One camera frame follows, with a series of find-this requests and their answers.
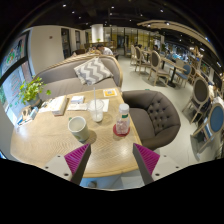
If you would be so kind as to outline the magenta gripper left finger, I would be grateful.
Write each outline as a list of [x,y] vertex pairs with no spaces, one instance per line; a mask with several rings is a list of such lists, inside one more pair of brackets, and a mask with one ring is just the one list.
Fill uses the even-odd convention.
[[80,184],[90,155],[91,145],[85,144],[64,156],[72,173],[72,183]]

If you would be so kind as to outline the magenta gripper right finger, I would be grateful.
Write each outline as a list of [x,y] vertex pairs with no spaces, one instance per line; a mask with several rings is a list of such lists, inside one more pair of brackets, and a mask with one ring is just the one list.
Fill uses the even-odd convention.
[[133,155],[138,164],[144,184],[152,183],[152,173],[160,156],[152,150],[136,143],[133,144]]

